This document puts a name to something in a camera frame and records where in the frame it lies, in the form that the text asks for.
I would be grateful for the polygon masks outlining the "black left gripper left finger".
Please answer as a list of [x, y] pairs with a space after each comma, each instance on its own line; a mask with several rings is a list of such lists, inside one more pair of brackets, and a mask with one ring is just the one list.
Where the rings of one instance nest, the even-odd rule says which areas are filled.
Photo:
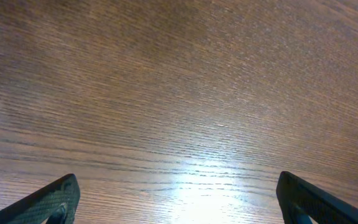
[[0, 210], [0, 224], [73, 223], [79, 200], [76, 176], [67, 174]]

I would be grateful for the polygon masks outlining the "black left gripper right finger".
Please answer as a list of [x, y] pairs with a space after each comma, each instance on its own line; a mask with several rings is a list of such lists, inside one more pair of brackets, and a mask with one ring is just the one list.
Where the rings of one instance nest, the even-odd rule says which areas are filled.
[[285, 224], [358, 224], [358, 208], [288, 171], [281, 172], [276, 194]]

